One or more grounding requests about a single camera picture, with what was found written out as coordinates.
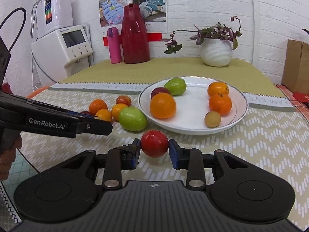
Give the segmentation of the person's left hand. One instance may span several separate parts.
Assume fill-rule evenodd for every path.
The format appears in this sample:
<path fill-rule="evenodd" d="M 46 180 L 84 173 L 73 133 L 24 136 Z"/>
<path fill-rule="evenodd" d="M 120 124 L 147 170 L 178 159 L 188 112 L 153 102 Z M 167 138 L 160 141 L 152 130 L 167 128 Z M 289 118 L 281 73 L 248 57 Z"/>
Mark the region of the person's left hand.
<path fill-rule="evenodd" d="M 21 135 L 18 135 L 10 149 L 1 152 L 0 157 L 0 180 L 4 181 L 8 178 L 12 163 L 16 159 L 16 151 L 22 147 Z"/>

